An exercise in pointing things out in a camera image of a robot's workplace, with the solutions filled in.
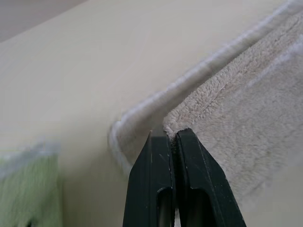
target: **green towel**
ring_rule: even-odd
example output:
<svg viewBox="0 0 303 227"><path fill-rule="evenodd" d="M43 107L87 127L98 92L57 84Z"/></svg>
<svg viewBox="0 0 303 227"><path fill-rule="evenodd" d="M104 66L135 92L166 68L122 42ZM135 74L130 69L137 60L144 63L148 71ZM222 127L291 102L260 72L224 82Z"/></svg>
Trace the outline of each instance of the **green towel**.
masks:
<svg viewBox="0 0 303 227"><path fill-rule="evenodd" d="M58 151L40 144L0 160L0 227L62 227Z"/></svg>

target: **clip jaw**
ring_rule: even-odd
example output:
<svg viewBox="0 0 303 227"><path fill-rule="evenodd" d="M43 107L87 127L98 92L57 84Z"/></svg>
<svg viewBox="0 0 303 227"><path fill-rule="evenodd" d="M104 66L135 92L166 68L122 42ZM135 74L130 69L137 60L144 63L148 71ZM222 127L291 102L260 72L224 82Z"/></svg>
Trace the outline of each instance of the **clip jaw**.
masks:
<svg viewBox="0 0 303 227"><path fill-rule="evenodd" d="M191 129L151 131L130 176L123 227L246 227L226 176Z"/></svg>

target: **beige fleece fabric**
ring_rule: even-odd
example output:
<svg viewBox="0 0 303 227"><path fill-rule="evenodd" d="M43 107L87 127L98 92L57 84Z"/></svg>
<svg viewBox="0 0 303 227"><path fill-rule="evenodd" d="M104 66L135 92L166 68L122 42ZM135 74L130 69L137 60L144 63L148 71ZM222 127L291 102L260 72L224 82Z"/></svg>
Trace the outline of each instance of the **beige fleece fabric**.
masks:
<svg viewBox="0 0 303 227"><path fill-rule="evenodd" d="M303 2L301 0L285 3L254 28L193 67L175 83L172 83L165 91L156 93L126 112L122 116L121 121L113 124L108 136L110 150L123 171L127 175L129 174L146 141L149 131L161 125L163 118L173 108L177 107L191 92L205 83L235 57L302 9ZM214 91L209 90L208 92L212 95ZM189 111L192 110L186 109L185 114L189 116L195 114L189 113Z"/></svg>
<svg viewBox="0 0 303 227"><path fill-rule="evenodd" d="M192 128L242 209L303 154L303 11L189 95L164 119Z"/></svg>

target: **green fabric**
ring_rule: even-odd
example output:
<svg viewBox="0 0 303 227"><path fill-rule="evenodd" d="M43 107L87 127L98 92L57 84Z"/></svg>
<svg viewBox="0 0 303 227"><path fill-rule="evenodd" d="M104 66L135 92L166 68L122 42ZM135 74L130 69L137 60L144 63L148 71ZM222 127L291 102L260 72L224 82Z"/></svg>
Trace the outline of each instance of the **green fabric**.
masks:
<svg viewBox="0 0 303 227"><path fill-rule="evenodd" d="M62 227L57 161L40 147L1 162L0 227Z"/></svg>

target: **fuzzy texture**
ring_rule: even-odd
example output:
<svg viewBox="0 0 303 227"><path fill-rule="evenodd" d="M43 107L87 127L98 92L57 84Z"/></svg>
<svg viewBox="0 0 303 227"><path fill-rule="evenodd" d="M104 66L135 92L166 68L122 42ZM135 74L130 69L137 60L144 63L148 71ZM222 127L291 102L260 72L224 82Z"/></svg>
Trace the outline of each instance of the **fuzzy texture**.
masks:
<svg viewBox="0 0 303 227"><path fill-rule="evenodd" d="M173 108L235 57L302 8L301 0L287 2L257 26L193 67L165 91L156 93L138 104L125 113L121 121L114 123L108 142L113 156L124 172L129 174L149 131L160 125Z"/></svg>
<svg viewBox="0 0 303 227"><path fill-rule="evenodd" d="M164 119L192 128L248 208L303 153L303 11L249 48Z"/></svg>
<svg viewBox="0 0 303 227"><path fill-rule="evenodd" d="M58 147L41 144L2 158L0 226L62 227Z"/></svg>

